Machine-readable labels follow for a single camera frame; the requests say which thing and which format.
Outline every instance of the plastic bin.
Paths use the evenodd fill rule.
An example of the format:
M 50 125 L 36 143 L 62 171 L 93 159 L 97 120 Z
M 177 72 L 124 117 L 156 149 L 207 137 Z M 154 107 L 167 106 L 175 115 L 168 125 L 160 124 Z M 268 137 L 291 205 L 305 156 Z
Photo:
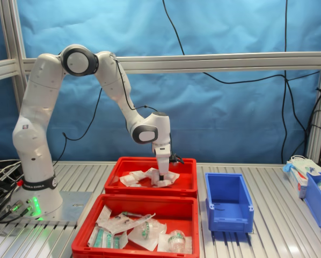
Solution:
M 152 196 L 180 196 L 194 197 L 198 191 L 196 178 L 196 161 L 183 159 L 184 164 L 169 164 L 169 171 L 179 173 L 180 177 L 173 185 L 165 188 L 153 188 L 151 180 L 145 178 L 139 184 L 146 188 L 127 187 L 119 180 L 121 176 L 128 175 L 131 171 L 141 170 L 146 172 L 150 168 L 158 168 L 155 157 L 121 157 L 114 166 L 105 184 L 105 191 L 109 194 L 120 195 L 152 195 Z
M 173 230 L 181 230 L 187 237 L 192 237 L 193 254 L 176 254 L 153 252 L 128 241 L 124 249 L 94 248 L 87 247 L 87 241 L 93 231 L 95 222 L 103 208 L 107 205 L 112 209 L 112 216 L 122 211 L 135 212 L 140 214 L 154 214 L 153 217 L 160 223 L 166 223 L 167 233 Z M 133 195 L 100 195 L 84 224 L 81 226 L 76 238 L 72 243 L 72 255 L 74 258 L 95 258 L 95 257 L 184 257 L 198 258 L 199 250 L 199 224 L 198 224 L 198 201 L 186 197 L 160 197 L 160 196 L 133 196 Z
M 321 191 L 317 183 L 321 180 L 320 176 L 311 176 L 307 173 L 308 184 L 306 189 L 305 202 L 309 207 L 318 226 L 321 228 Z
M 206 173 L 211 231 L 252 232 L 253 205 L 242 174 Z

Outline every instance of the white package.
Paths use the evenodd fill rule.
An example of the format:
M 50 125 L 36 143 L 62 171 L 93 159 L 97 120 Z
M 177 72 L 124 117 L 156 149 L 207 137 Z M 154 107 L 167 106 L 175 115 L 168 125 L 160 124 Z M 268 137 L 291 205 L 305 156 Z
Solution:
M 146 176 L 146 177 L 148 177 L 148 178 L 152 178 L 152 172 L 154 171 L 154 170 L 156 170 L 156 171 L 158 171 L 158 169 L 155 169 L 155 168 L 150 168 L 148 171 L 146 171 L 145 173 L 144 173 L 144 175 Z
M 144 173 L 143 171 L 141 171 L 141 170 L 132 171 L 132 172 L 130 172 L 129 174 L 130 174 L 130 175 L 133 175 L 134 178 L 135 178 L 137 181 L 140 181 L 140 180 L 146 178 L 145 173 Z
M 157 182 L 157 185 L 154 186 L 155 188 L 160 188 L 160 187 L 167 187 L 168 185 L 171 185 L 171 181 L 170 180 L 159 180 Z
M 114 218 L 111 218 L 111 219 L 109 219 L 109 220 L 107 220 L 107 221 L 105 221 L 105 222 L 99 223 L 98 225 L 99 225 L 100 227 L 103 227 L 103 228 L 109 230 L 109 229 L 107 228 L 107 226 L 108 226 L 108 227 L 116 227 L 116 226 L 118 226 L 119 224 L 123 224 L 123 223 L 128 222 L 129 220 L 130 220 L 130 218 L 126 217 L 125 215 L 123 215 L 123 214 L 121 213 L 121 214 L 115 216 Z
M 122 235 L 115 235 L 113 239 L 113 248 L 123 249 L 128 243 L 127 231 L 125 231 Z
M 106 230 L 103 232 L 102 248 L 113 248 L 114 235 Z
M 112 234 L 117 234 L 123 231 L 130 230 L 131 228 L 134 228 L 136 226 L 139 226 L 140 224 L 143 224 L 145 221 L 149 220 L 152 218 L 154 215 L 147 214 L 139 219 L 136 220 L 126 220 L 124 223 L 119 223 L 119 224 L 110 224 L 109 221 L 106 222 L 104 225 L 104 228 L 110 231 Z
M 93 247 L 94 246 L 98 230 L 99 230 L 99 227 L 95 226 L 93 231 L 92 231 L 92 233 L 91 233 L 91 235 L 90 235 L 90 237 L 89 237 L 89 240 L 87 241 L 87 246 L 89 246 L 89 247 Z
M 171 181 L 171 183 L 173 184 L 179 177 L 180 177 L 180 174 L 177 174 L 177 173 L 174 173 L 174 172 L 169 171 L 169 172 L 164 176 L 164 179 Z
M 121 176 L 120 182 L 123 183 L 127 187 L 129 187 L 132 184 L 138 183 L 138 181 L 134 178 L 133 175 Z
M 170 245 L 169 245 L 169 239 L 172 236 L 169 234 L 159 234 L 159 240 L 158 240 L 158 252 L 167 252 L 171 253 Z M 184 248 L 184 254 L 192 254 L 192 237 L 186 236 L 185 237 L 185 248 Z
M 149 251 L 153 251 L 158 245 L 159 234 L 161 233 L 166 233 L 166 224 L 161 224 L 155 219 L 149 219 L 135 227 L 128 234 L 128 239 Z
M 99 224 L 99 223 L 106 222 L 107 220 L 109 220 L 111 213 L 112 213 L 112 210 L 105 205 L 100 215 L 98 216 L 96 223 Z
M 306 175 L 306 173 L 312 176 L 320 176 L 321 167 L 315 164 L 310 159 L 291 159 L 293 166 L 300 172 Z
M 154 169 L 154 170 L 152 170 L 151 184 L 152 185 L 157 185 L 158 181 L 159 181 L 159 170 L 158 169 Z

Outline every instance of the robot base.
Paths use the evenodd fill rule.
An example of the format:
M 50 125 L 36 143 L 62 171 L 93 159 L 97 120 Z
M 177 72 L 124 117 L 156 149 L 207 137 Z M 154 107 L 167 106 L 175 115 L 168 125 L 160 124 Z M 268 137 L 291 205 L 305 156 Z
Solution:
M 42 220 L 49 225 L 77 225 L 83 216 L 87 203 L 91 200 L 92 192 L 60 191 L 59 193 L 63 202 L 58 209 L 39 217 L 23 216 L 21 219 L 17 219 L 16 223 L 38 224 Z

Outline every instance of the slatted metal surface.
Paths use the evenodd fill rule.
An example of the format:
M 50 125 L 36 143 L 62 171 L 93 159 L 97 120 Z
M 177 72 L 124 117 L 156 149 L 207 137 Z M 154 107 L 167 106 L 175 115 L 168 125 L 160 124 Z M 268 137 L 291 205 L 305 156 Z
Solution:
M 104 192 L 114 162 L 60 162 L 56 168 L 63 191 Z M 242 173 L 254 205 L 253 233 L 214 233 L 208 230 L 204 173 Z M 200 208 L 200 257 L 321 258 L 321 229 L 305 202 L 296 193 L 278 165 L 198 164 Z M 0 257 L 71 257 L 71 243 L 79 227 L 10 223 L 0 227 Z

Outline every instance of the metal rail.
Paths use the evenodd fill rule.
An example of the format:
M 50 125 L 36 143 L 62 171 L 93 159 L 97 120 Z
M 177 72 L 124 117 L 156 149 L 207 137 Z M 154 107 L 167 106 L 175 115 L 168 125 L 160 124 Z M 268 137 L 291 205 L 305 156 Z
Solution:
M 37 225 L 28 220 L 0 226 L 0 257 L 71 257 L 71 243 L 115 162 L 60 162 L 55 172 L 62 191 L 89 191 L 94 197 L 78 226 Z M 305 202 L 282 172 L 272 164 L 198 163 L 200 257 L 321 258 L 321 229 Z M 208 230 L 204 173 L 241 173 L 254 206 L 253 233 Z

